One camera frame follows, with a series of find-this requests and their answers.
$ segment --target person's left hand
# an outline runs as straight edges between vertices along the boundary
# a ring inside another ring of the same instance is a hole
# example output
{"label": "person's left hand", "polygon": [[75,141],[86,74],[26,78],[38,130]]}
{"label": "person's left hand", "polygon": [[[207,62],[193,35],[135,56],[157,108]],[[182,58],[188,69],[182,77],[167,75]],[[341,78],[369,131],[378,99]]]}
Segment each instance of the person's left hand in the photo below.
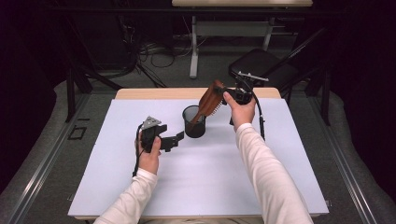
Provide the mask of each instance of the person's left hand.
{"label": "person's left hand", "polygon": [[158,172],[158,167],[160,165],[160,160],[158,158],[161,155],[160,147],[161,147],[161,138],[159,136],[155,136],[150,153],[147,153],[146,151],[143,150],[141,146],[141,142],[139,141],[139,152],[140,152],[139,168],[142,168],[156,175]]}

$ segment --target white table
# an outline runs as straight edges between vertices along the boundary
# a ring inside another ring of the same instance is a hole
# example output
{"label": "white table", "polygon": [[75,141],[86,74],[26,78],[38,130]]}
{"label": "white table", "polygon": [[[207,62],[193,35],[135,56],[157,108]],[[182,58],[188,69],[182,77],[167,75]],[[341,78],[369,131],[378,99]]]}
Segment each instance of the white table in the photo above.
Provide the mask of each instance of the white table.
{"label": "white table", "polygon": [[[174,7],[311,7],[312,0],[172,0]],[[262,48],[268,49],[274,18],[268,21],[197,21],[192,16],[192,55],[190,78],[197,78],[197,36],[264,36]]]}
{"label": "white table", "polygon": [[[131,183],[137,126],[152,116],[168,125],[162,137],[176,135],[184,128],[182,110],[188,105],[197,105],[205,88],[151,91],[152,94],[145,94],[150,90],[122,90],[112,101],[69,216],[95,218],[113,204]],[[279,99],[274,88],[259,88],[255,92],[258,97],[266,94],[273,97],[260,98],[267,144],[290,172],[309,213],[312,216],[329,213],[286,102]],[[160,179],[142,217],[261,215],[235,146],[230,115],[230,108],[221,106],[215,115],[206,119],[204,136],[192,139],[186,135],[178,147],[161,155]],[[254,123],[259,130],[257,118]]]}

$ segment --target dark background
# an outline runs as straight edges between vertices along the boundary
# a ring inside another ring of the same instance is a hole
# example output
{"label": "dark background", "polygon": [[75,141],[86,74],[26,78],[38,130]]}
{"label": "dark background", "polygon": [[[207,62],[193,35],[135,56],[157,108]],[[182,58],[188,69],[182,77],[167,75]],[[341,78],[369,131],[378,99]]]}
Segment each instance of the dark background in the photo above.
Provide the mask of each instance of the dark background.
{"label": "dark background", "polygon": [[[114,2],[84,1],[103,7],[124,7]],[[171,1],[133,1],[131,7],[171,7]],[[79,5],[79,1],[47,1]],[[6,1],[0,7],[0,190],[18,171],[46,125],[56,101],[53,88],[66,78],[70,57],[93,69],[134,66],[134,50],[141,40],[172,46],[172,34],[182,33],[180,17],[153,15],[129,21],[138,31],[131,43],[125,39],[120,18],[83,15],[72,23],[49,20],[36,1]],[[306,56],[328,60],[331,89],[345,103],[353,144],[378,185],[396,201],[396,25],[390,1],[315,1],[314,8],[347,12],[343,19],[307,19],[297,42],[318,27],[332,27],[321,50]],[[58,42],[53,25],[64,31],[68,48]]]}

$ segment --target white long sleeve shirt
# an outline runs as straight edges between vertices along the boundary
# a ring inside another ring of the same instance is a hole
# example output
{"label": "white long sleeve shirt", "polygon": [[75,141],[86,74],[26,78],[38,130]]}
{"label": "white long sleeve shirt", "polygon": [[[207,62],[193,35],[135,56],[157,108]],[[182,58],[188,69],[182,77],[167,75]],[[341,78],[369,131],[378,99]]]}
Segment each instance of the white long sleeve shirt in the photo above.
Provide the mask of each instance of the white long sleeve shirt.
{"label": "white long sleeve shirt", "polygon": [[[283,164],[249,123],[236,131],[236,144],[248,177],[262,206],[265,224],[313,223],[299,190]],[[139,169],[131,186],[94,222],[95,224],[137,223],[158,177]],[[213,219],[158,220],[158,223],[216,223]],[[235,223],[223,219],[219,223]]]}
{"label": "white long sleeve shirt", "polygon": [[313,223],[288,171],[250,123],[236,130],[236,144],[262,206],[264,223]]}

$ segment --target gray carpet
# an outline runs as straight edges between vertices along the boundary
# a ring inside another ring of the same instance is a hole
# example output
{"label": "gray carpet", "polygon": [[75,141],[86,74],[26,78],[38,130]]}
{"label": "gray carpet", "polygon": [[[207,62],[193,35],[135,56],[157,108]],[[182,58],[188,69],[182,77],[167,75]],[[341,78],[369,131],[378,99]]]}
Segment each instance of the gray carpet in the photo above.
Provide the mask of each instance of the gray carpet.
{"label": "gray carpet", "polygon": [[[289,36],[273,37],[269,50],[282,55],[290,50]],[[262,39],[233,38],[233,39],[207,39],[200,47],[198,65],[198,78],[190,79],[190,56],[176,57],[170,66],[158,68],[154,65],[165,65],[172,62],[172,58],[165,55],[155,55],[143,62],[152,73],[155,73],[168,87],[208,87],[211,82],[218,78],[227,86],[234,85],[233,79],[227,75],[227,66],[244,52],[262,44]],[[113,78],[113,81],[127,88],[154,87],[150,80],[142,73],[134,70],[131,74]],[[65,134],[64,141],[59,145],[59,153],[53,158],[48,175],[43,176],[41,189],[33,195],[30,204],[18,212],[23,211],[17,219],[20,223],[82,223],[67,216],[71,204],[70,195],[73,195],[87,164],[88,158],[95,142],[97,134],[105,118],[111,99],[115,92],[106,85],[92,80],[94,92],[90,95],[78,93],[78,97],[85,99],[78,114],[70,124],[70,129]],[[26,164],[21,169],[20,177],[15,177],[8,186],[6,193],[0,198],[1,212],[0,223],[7,223],[13,214],[12,209],[18,205],[18,199],[23,196],[23,189],[28,186],[31,176],[42,164],[43,158],[59,139],[63,121],[65,119],[65,85],[60,85],[57,90],[60,102],[54,110],[49,127],[43,132],[37,141],[37,146],[32,150]],[[316,98],[306,98],[300,86],[294,89],[290,111],[293,115],[299,134],[303,140],[307,155],[311,161],[315,175],[326,200],[330,200],[330,214],[316,217],[315,223],[368,223],[361,218],[360,211],[354,204],[350,189],[340,173],[340,167],[334,159],[328,135],[323,131],[322,120],[318,119]],[[365,199],[370,204],[376,223],[395,223],[396,208],[389,197],[376,185],[370,173],[361,162],[350,143],[347,122],[343,113],[342,101],[332,94],[331,97],[331,124],[332,132],[340,147],[346,154],[353,173],[360,183]],[[85,129],[82,139],[78,138]]]}

